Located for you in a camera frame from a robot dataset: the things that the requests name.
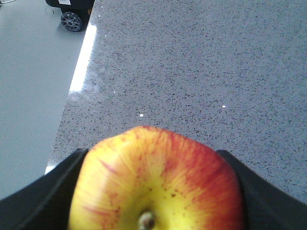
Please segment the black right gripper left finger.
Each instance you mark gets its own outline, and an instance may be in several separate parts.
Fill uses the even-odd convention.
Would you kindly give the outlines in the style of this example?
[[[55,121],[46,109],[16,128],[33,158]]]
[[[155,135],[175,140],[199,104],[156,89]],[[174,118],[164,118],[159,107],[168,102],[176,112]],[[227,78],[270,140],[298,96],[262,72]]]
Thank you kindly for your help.
[[[77,149],[53,170],[0,202],[2,230],[65,230],[88,149]]]

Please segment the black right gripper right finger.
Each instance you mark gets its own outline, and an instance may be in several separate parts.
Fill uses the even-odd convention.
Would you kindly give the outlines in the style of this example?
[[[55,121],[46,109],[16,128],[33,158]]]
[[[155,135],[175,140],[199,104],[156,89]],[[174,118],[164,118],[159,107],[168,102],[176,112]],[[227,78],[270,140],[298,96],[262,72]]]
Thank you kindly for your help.
[[[247,230],[305,230],[307,205],[265,181],[226,150],[217,150],[235,170],[245,203]]]

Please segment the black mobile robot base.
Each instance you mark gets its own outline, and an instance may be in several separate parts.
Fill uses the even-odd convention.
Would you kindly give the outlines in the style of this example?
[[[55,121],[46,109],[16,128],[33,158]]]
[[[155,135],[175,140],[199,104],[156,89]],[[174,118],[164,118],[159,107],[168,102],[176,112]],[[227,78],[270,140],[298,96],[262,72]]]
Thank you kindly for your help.
[[[70,32],[83,31],[88,24],[95,0],[46,0],[46,4],[59,8],[60,22]]]

